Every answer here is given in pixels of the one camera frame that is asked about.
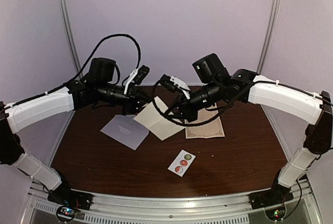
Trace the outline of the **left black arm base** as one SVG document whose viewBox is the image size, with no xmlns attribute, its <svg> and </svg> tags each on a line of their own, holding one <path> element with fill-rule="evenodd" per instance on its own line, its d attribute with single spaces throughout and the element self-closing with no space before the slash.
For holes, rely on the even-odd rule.
<svg viewBox="0 0 333 224">
<path fill-rule="evenodd" d="M 90 210 L 93 195 L 79 192 L 61 185 L 55 190 L 50 190 L 47 200 L 70 208 Z"/>
</svg>

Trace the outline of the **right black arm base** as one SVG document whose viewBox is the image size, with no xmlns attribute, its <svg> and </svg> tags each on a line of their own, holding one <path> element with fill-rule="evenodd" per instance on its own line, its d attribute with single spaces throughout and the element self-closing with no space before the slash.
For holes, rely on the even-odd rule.
<svg viewBox="0 0 333 224">
<path fill-rule="evenodd" d="M 283 204 L 285 201 L 293 200 L 294 196 L 290 188 L 281 185 L 273 186 L 268 190 L 249 194 L 252 209 L 266 208 L 273 205 Z"/>
</svg>

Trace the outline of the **cream letter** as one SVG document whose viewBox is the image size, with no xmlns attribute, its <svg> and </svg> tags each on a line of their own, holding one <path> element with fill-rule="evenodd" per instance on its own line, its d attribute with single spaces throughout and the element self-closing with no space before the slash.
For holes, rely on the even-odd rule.
<svg viewBox="0 0 333 224">
<path fill-rule="evenodd" d="M 161 141 L 185 129 L 185 127 L 176 125 L 162 117 L 155 109 L 153 102 L 150 102 L 137 114 L 134 120 L 146 127 Z"/>
</svg>

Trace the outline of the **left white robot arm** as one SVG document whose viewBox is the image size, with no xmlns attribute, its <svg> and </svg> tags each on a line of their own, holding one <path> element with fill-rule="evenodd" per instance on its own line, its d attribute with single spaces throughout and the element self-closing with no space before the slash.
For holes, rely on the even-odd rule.
<svg viewBox="0 0 333 224">
<path fill-rule="evenodd" d="M 109 106 L 121 106 L 122 114 L 134 114 L 150 102 L 138 85 L 149 74 L 143 65 L 130 74 L 125 86 L 112 83 L 113 73 L 119 72 L 114 60 L 94 58 L 89 71 L 81 80 L 64 83 L 54 92 L 45 92 L 33 99 L 25 99 L 5 105 L 1 103 L 1 164 L 13 165 L 29 177 L 36 179 L 63 205 L 75 200 L 72 190 L 53 168 L 43 164 L 26 151 L 20 143 L 18 132 L 51 116 L 76 111 L 87 106 L 97 107 L 99 102 Z"/>
</svg>

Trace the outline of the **pale blue envelope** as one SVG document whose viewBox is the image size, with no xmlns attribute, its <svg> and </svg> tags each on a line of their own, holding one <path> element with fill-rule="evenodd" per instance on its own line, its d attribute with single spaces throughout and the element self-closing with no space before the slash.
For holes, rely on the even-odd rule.
<svg viewBox="0 0 333 224">
<path fill-rule="evenodd" d="M 100 131 L 134 151 L 149 134 L 149 130 L 135 121 L 133 115 L 115 115 Z"/>
</svg>

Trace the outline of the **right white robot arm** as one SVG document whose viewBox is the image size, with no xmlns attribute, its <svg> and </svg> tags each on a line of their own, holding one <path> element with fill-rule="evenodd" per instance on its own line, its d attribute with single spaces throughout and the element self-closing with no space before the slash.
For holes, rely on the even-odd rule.
<svg viewBox="0 0 333 224">
<path fill-rule="evenodd" d="M 184 93 L 176 103 L 181 118 L 197 120 L 198 111 L 219 101 L 258 104 L 294 115 L 308 126 L 305 140 L 277 174 L 276 185 L 267 192 L 267 200 L 279 203 L 303 176 L 313 161 L 327 153 L 332 143 L 332 105 L 326 91 L 311 93 L 271 80 L 254 71 L 239 69 L 230 75 L 215 53 L 192 64 L 204 85 L 190 91 L 185 82 L 171 76 L 175 87 Z"/>
</svg>

